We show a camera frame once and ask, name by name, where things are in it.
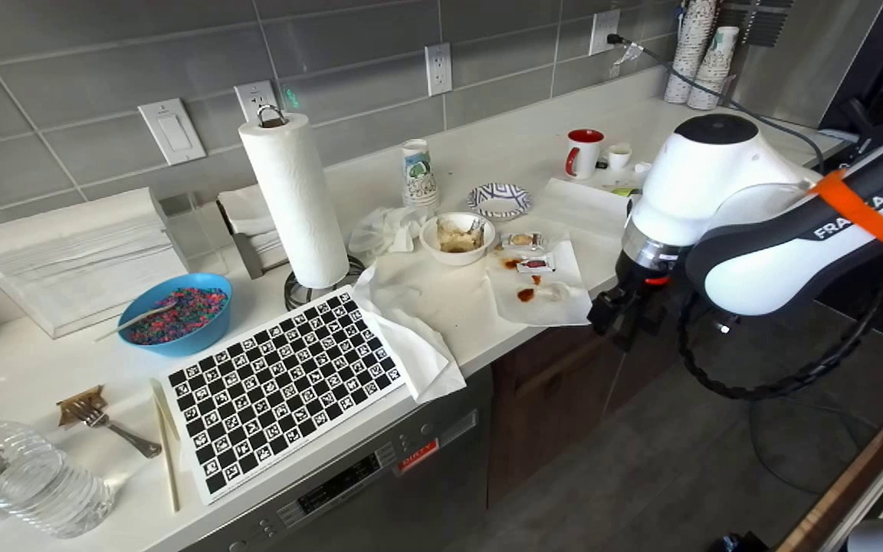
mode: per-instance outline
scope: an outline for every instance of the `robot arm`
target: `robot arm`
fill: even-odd
[[[840,215],[846,193],[862,205]],[[690,285],[730,316],[766,316],[819,294],[883,251],[883,150],[846,175],[785,163],[748,120],[714,113],[678,126],[632,205],[616,285],[589,313],[632,343],[641,310],[684,264]]]

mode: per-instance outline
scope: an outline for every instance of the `plate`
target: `plate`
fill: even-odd
[[[506,258],[494,261],[487,285],[500,319],[530,328],[589,325],[592,297],[570,239],[549,242],[543,258],[552,270],[530,273]]]
[[[524,212],[530,212],[533,199],[524,187],[518,184],[481,184],[469,193],[472,205],[478,215],[491,218],[491,221],[512,221]]]

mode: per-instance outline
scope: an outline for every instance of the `light switch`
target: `light switch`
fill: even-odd
[[[199,135],[187,117],[184,101],[172,98],[172,101],[156,101],[156,104],[138,104],[138,113],[141,113],[147,132],[153,132],[153,138],[166,156],[166,166],[178,166],[178,163],[205,156]]]

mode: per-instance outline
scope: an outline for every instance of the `blue bowl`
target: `blue bowl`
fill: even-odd
[[[175,340],[162,340],[162,343],[135,343],[129,340],[129,328],[123,328],[126,322],[144,316],[147,310],[156,310],[162,301],[169,301],[175,291],[181,288],[199,288],[199,291],[221,291],[224,304],[221,310],[199,328],[193,328],[190,334],[181,334]],[[147,288],[144,294],[138,294],[126,313],[117,319],[117,334],[141,350],[159,353],[159,356],[193,356],[212,343],[218,343],[227,331],[230,331],[230,304],[233,304],[233,285],[230,279],[218,276],[218,273],[187,273],[187,276],[175,276],[166,279],[153,288]]]

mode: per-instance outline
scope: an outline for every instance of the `small bowl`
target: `small bowl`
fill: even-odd
[[[218,310],[208,319],[178,322],[175,331],[184,331],[184,334],[175,334],[172,340],[138,340],[138,337],[156,337],[162,328],[153,328],[150,322],[169,322],[175,316],[172,310],[205,307],[205,304],[196,304],[193,297],[184,301],[187,294],[181,294],[181,291],[218,291],[218,294],[224,294],[224,301],[218,304]],[[159,353],[159,356],[193,356],[199,350],[218,343],[230,331],[230,304],[233,304],[230,279],[224,279],[218,273],[175,276],[175,279],[166,279],[166,282],[147,288],[144,294],[138,294],[126,307],[126,313],[117,319],[117,334],[126,343],[132,343],[138,350]]]
[[[530,212],[530,193],[518,184],[481,184],[469,193],[472,205],[478,215],[491,218],[491,221],[512,221],[524,212]]]
[[[448,227],[454,233],[469,233],[472,224],[481,230],[481,239],[475,239],[472,248],[463,248],[463,251],[445,251],[442,248],[442,227]],[[438,264],[466,267],[466,264],[475,264],[478,258],[484,258],[484,251],[497,242],[497,227],[475,212],[445,212],[438,218],[429,218],[420,227],[420,242],[429,251],[429,258],[435,258]]]

